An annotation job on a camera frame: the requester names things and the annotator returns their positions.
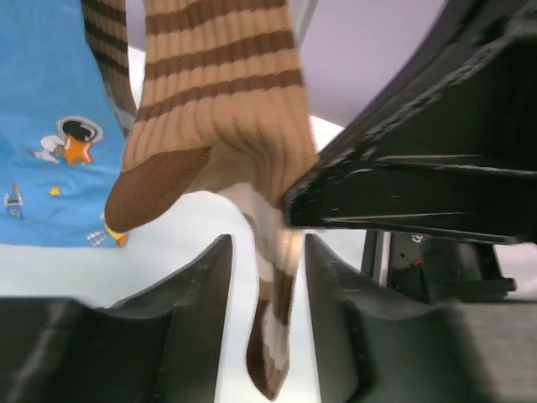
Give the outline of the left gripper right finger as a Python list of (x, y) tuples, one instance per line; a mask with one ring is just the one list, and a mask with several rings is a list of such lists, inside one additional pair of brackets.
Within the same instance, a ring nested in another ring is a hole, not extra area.
[(313, 234), (305, 272), (322, 401), (535, 401), (534, 302), (413, 301)]

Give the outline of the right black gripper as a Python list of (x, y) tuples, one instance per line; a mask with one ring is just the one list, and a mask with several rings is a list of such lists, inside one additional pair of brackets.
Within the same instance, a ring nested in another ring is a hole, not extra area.
[(447, 2), (282, 207), (295, 228), (535, 241), (535, 2)]

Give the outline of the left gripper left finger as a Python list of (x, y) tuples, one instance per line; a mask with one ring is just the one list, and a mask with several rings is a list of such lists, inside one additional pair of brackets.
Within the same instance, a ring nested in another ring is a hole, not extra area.
[(214, 401), (231, 271), (232, 239), (222, 235), (109, 308), (2, 298), (2, 401)]

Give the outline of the brown striped sock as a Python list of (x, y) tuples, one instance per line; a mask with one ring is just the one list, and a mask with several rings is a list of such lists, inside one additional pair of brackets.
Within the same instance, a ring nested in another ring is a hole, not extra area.
[(284, 1), (147, 1), (143, 94), (107, 199), (125, 233), (184, 194), (233, 202), (251, 226), (258, 304), (246, 364), (275, 399), (289, 371), (289, 317), (303, 235), (284, 193), (316, 162), (307, 94)]
[(117, 0), (81, 1), (86, 41), (99, 66), (120, 128), (129, 134), (137, 114), (129, 77), (126, 4)]

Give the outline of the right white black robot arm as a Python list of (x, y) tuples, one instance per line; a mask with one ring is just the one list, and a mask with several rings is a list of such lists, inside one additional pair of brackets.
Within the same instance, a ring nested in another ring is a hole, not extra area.
[(536, 240), (535, 2), (447, 2), (282, 206), (292, 227), (366, 230), (362, 267), (409, 297), (513, 291), (494, 248)]

